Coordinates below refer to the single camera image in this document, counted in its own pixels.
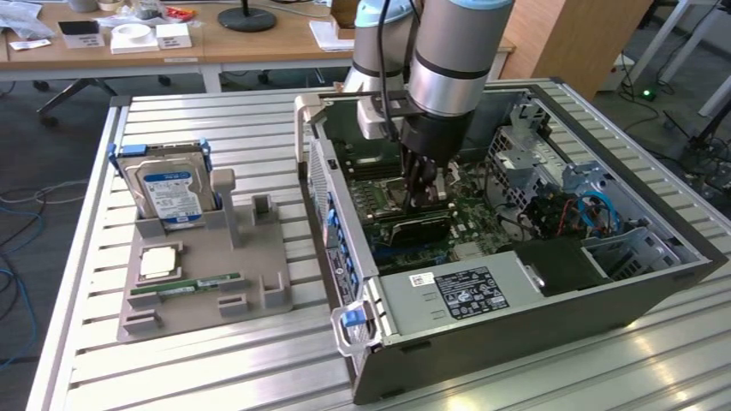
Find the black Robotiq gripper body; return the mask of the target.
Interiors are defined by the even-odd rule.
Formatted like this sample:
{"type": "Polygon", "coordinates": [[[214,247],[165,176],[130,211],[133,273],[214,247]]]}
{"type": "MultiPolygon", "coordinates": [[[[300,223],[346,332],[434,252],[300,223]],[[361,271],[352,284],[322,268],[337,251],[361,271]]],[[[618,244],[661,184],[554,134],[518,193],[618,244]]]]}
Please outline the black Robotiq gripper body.
{"type": "Polygon", "coordinates": [[[444,166],[456,156],[470,126],[472,113],[461,116],[436,116],[429,113],[404,117],[401,156],[404,162],[433,161],[444,166]]]}

